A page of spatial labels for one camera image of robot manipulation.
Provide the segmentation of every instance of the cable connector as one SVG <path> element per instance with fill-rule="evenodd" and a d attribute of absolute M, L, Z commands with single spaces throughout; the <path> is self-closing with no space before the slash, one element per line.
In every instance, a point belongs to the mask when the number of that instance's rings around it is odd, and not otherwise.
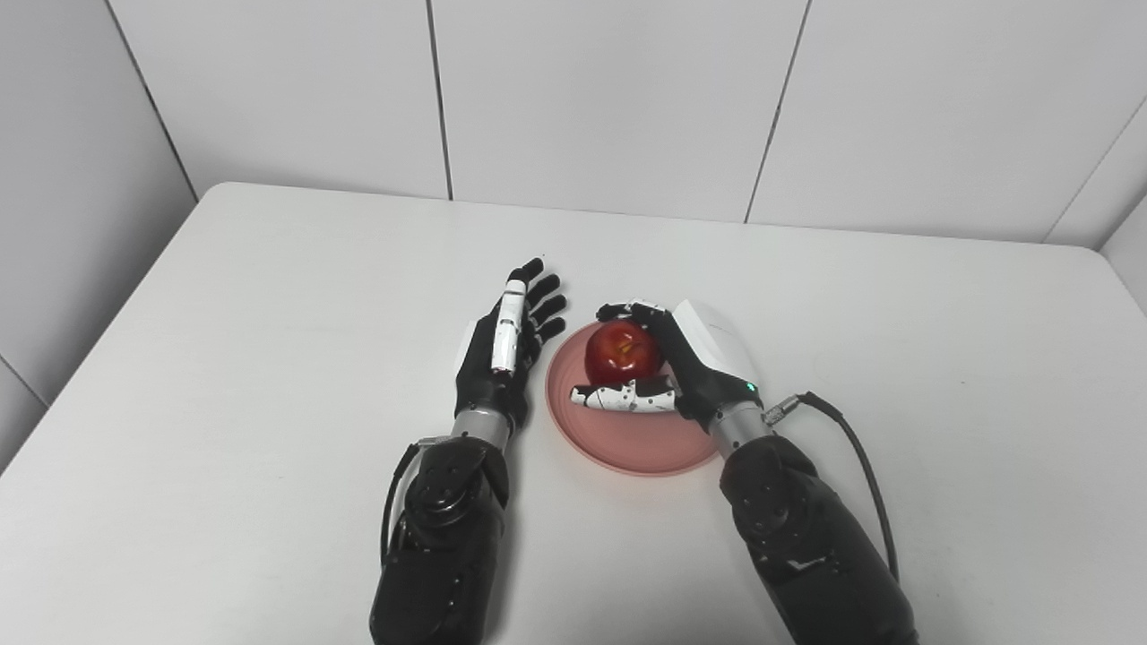
<path fill-rule="evenodd" d="M 798 394 L 795 396 L 801 401 L 801 403 L 805 405 L 811 405 L 812 407 L 820 410 L 826 417 L 836 421 L 837 423 L 844 420 L 843 412 L 837 410 L 836 406 L 833 405 L 832 403 L 828 403 L 827 401 L 820 398 L 819 396 L 817 396 L 811 391 L 806 391 L 804 394 Z"/>
<path fill-rule="evenodd" d="M 765 410 L 765 425 L 771 428 L 777 423 L 780 423 L 781 420 L 796 410 L 798 405 L 801 405 L 801 397 L 793 395 L 768 410 Z"/>

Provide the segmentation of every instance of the apple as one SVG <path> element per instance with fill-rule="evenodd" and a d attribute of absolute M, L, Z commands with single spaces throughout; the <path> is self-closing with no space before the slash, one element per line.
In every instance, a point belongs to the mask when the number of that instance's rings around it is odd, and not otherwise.
<path fill-rule="evenodd" d="M 585 374 L 594 386 L 653 376 L 661 363 L 653 336 L 632 320 L 606 322 L 585 345 Z"/>

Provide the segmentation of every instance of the wall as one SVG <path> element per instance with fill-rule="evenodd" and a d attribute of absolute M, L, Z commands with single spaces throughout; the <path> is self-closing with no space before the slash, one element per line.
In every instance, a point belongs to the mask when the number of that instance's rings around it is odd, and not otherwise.
<path fill-rule="evenodd" d="M 446 197 L 422 0 L 110 0 L 200 195 Z"/>
<path fill-rule="evenodd" d="M 814 0 L 750 222 L 1043 241 L 1147 95 L 1145 31 L 1136 0 Z"/>
<path fill-rule="evenodd" d="M 111 2 L 201 191 L 1098 247 L 1147 189 L 1137 0 Z"/>
<path fill-rule="evenodd" d="M 1103 255 L 1147 313 L 1147 199 L 1103 244 Z"/>
<path fill-rule="evenodd" d="M 0 3 L 0 87 L 2 468 L 194 199 L 99 0 Z"/>

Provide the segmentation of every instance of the tile grout line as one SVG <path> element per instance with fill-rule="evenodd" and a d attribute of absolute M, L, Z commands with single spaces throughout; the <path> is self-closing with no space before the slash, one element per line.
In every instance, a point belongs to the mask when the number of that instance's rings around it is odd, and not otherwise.
<path fill-rule="evenodd" d="M 1095 162 L 1095 166 L 1091 169 L 1091 172 L 1087 173 L 1087 178 L 1083 180 L 1083 184 L 1079 185 L 1079 188 L 1076 189 L 1075 194 L 1071 195 L 1071 199 L 1068 200 L 1068 204 L 1063 207 L 1063 211 L 1060 212 L 1060 216 L 1055 218 L 1055 222 L 1052 223 L 1052 227 L 1047 230 L 1047 233 L 1045 233 L 1044 238 L 1039 240 L 1039 243 L 1041 244 L 1047 243 L 1047 239 L 1051 238 L 1052 233 L 1055 232 L 1055 227 L 1060 225 L 1060 222 L 1063 220 L 1063 217 L 1068 213 L 1069 210 L 1071 210 L 1071 204 L 1074 204 L 1076 200 L 1079 199 L 1079 195 L 1083 193 L 1083 189 L 1086 188 L 1087 184 L 1091 182 L 1092 177 L 1095 177 L 1095 173 L 1099 172 L 1100 166 L 1102 166 L 1103 162 L 1107 161 L 1107 156 L 1111 154 L 1113 149 L 1115 149 L 1115 145 L 1118 143 L 1119 139 L 1123 138 L 1123 133 L 1126 132 L 1128 127 L 1131 126 L 1131 122 L 1133 122 L 1136 117 L 1139 116 L 1139 111 L 1144 108 L 1144 103 L 1147 103 L 1147 95 L 1144 95 L 1144 98 L 1139 101 L 1139 106 L 1136 107 L 1136 109 L 1131 112 L 1131 116 L 1128 118 L 1126 123 L 1124 123 L 1123 127 L 1119 129 L 1119 133 L 1116 134 L 1115 139 L 1111 140 L 1111 145 L 1108 146 L 1106 150 L 1103 150 L 1103 154 L 1099 157 L 1099 161 Z"/>
<path fill-rule="evenodd" d="M 793 55 L 789 56 L 788 69 L 785 70 L 785 81 L 781 84 L 780 96 L 777 98 L 777 109 L 773 111 L 773 123 L 768 126 L 768 138 L 765 140 L 765 151 L 760 155 L 760 165 L 757 168 L 757 180 L 752 182 L 752 193 L 749 194 L 749 207 L 744 209 L 744 222 L 749 223 L 749 215 L 752 212 L 752 202 L 757 199 L 757 188 L 760 187 L 760 176 L 765 171 L 765 160 L 768 158 L 768 150 L 773 147 L 773 137 L 777 134 L 777 123 L 781 118 L 781 106 L 785 104 L 785 94 L 788 92 L 788 81 L 793 77 L 793 65 L 796 63 L 796 53 L 801 49 L 801 39 L 804 37 L 804 25 L 809 22 L 809 10 L 812 9 L 812 0 L 804 5 L 804 14 L 801 16 L 801 26 L 796 30 L 796 41 L 793 44 Z"/>
<path fill-rule="evenodd" d="M 167 124 L 163 121 L 163 115 L 159 114 L 159 108 L 155 104 L 155 96 L 151 95 L 151 88 L 148 87 L 147 79 L 143 78 L 143 70 L 140 69 L 139 61 L 135 60 L 135 52 L 132 52 L 132 46 L 127 42 L 127 34 L 124 33 L 124 26 L 119 24 L 119 16 L 111 8 L 111 0 L 103 0 L 103 6 L 108 8 L 108 15 L 111 16 L 111 22 L 116 25 L 116 32 L 119 33 L 119 41 L 124 44 L 127 59 L 131 60 L 132 68 L 135 69 L 135 76 L 140 79 L 140 85 L 143 86 L 143 94 L 147 95 L 147 102 L 151 106 L 151 111 L 155 112 L 155 118 L 159 122 L 159 130 L 163 131 L 163 138 L 167 140 L 167 147 L 171 148 L 171 154 L 175 157 L 175 164 L 179 165 L 179 172 L 182 173 L 184 181 L 187 182 L 187 189 L 192 192 L 192 199 L 198 202 L 200 196 L 192 184 L 192 177 L 187 174 L 187 166 L 184 165 L 184 158 L 179 156 L 179 150 L 175 149 L 175 142 L 171 139 Z"/>
<path fill-rule="evenodd" d="M 450 171 L 450 145 L 446 142 L 446 109 L 442 100 L 442 71 L 438 68 L 438 37 L 434 28 L 434 6 L 427 0 L 427 26 L 430 29 L 430 60 L 434 63 L 434 88 L 438 96 L 438 132 L 442 135 L 442 162 L 446 170 L 446 199 L 454 199 L 454 180 Z"/>

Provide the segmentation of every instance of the robotic arm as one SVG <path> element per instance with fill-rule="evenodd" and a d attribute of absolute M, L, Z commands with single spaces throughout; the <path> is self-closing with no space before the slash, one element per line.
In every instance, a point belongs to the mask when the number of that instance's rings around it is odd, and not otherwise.
<path fill-rule="evenodd" d="M 682 417 L 710 434 L 725 459 L 720 489 L 752 565 L 798 645 L 915 645 L 912 608 L 896 580 L 883 503 L 843 415 L 812 393 L 766 411 L 748 352 L 717 312 L 688 301 L 673 312 L 632 301 L 598 318 L 630 318 L 656 339 Z M 812 461 L 771 426 L 807 403 L 833 417 L 861 456 L 877 497 L 889 566 Z"/>
<path fill-rule="evenodd" d="M 548 297 L 560 280 L 549 275 L 535 282 L 541 272 L 541 261 L 535 259 L 510 273 L 502 298 L 474 325 L 455 379 L 451 435 L 412 445 L 395 473 L 383 520 L 382 576 L 370 612 L 370 634 L 379 645 L 482 640 L 509 498 L 504 453 L 528 413 L 529 371 L 543 343 L 565 327 L 556 317 L 565 298 Z M 676 409 L 715 438 L 725 459 L 720 489 L 734 526 L 796 643 L 915 645 L 890 539 L 885 567 L 812 461 L 771 430 L 806 403 L 837 420 L 863 457 L 840 412 L 811 393 L 764 410 L 748 352 L 733 327 L 701 305 L 686 302 L 671 313 L 633 301 L 606 305 L 598 317 L 631 318 L 657 340 L 674 381 L 625 387 L 640 390 L 649 404 L 645 411 Z M 578 394 L 586 405 L 616 403 L 611 390 Z M 423 446 L 391 530 L 398 483 Z M 861 461 L 887 528 L 875 481 L 867 460 Z"/>
<path fill-rule="evenodd" d="M 555 317 L 561 281 L 535 258 L 510 273 L 506 292 L 474 325 L 454 383 L 458 399 L 450 437 L 407 450 L 383 514 L 382 577 L 370 611 L 379 645 L 476 645 L 498 565 L 509 502 L 504 453 L 525 421 L 525 382 L 541 345 L 565 328 Z M 395 490 L 422 444 L 393 531 Z"/>

